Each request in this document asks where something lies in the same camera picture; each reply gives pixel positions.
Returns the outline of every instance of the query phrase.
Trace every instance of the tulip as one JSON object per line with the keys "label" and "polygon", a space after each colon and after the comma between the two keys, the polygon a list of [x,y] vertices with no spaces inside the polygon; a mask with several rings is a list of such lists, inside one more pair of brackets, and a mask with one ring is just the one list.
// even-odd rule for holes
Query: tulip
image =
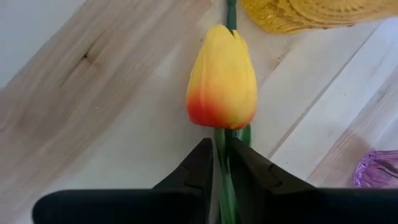
{"label": "tulip", "polygon": [[256,103],[256,76],[245,41],[236,30],[212,27],[190,75],[187,110],[191,121],[241,129],[253,119]]}
{"label": "tulip", "polygon": [[361,188],[398,188],[398,151],[372,151],[357,165],[354,184]]}

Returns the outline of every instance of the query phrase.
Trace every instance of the leaf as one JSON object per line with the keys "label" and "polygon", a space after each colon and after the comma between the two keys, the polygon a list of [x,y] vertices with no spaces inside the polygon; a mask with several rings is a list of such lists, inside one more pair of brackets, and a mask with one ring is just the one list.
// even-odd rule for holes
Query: leaf
{"label": "leaf", "polygon": [[243,129],[236,130],[235,137],[241,140],[245,145],[251,145],[251,127],[250,124]]}
{"label": "leaf", "polygon": [[218,151],[218,159],[221,167],[221,192],[220,211],[222,224],[239,224],[241,219],[238,212],[238,200],[228,162],[228,153],[231,150],[233,137],[241,137],[250,142],[250,127],[242,130],[215,129],[215,140]]}

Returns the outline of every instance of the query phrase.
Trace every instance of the green stem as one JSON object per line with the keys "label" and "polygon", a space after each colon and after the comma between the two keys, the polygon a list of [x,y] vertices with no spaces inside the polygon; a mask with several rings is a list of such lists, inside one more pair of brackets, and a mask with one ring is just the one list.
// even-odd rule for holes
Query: green stem
{"label": "green stem", "polygon": [[250,146],[250,124],[239,130],[215,129],[215,140],[221,168],[220,211],[222,224],[241,223],[238,211],[238,200],[236,198],[229,166],[229,152],[233,150],[231,145],[232,138],[238,138],[243,143]]}
{"label": "green stem", "polygon": [[227,0],[227,5],[226,27],[232,32],[236,30],[236,0]]}

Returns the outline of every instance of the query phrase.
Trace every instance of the yellow tulip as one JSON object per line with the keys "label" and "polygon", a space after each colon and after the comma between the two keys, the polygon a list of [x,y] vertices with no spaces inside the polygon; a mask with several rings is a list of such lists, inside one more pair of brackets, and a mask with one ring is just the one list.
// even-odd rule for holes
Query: yellow tulip
{"label": "yellow tulip", "polygon": [[254,117],[256,76],[248,47],[236,30],[212,27],[193,66],[187,110],[195,124],[240,129]]}

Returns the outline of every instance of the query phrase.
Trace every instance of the yellow glass dish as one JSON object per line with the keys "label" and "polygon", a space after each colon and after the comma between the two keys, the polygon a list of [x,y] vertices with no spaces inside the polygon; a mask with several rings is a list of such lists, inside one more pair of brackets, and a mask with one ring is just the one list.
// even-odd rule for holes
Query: yellow glass dish
{"label": "yellow glass dish", "polygon": [[241,1],[257,25],[276,34],[352,26],[398,15],[398,0]]}

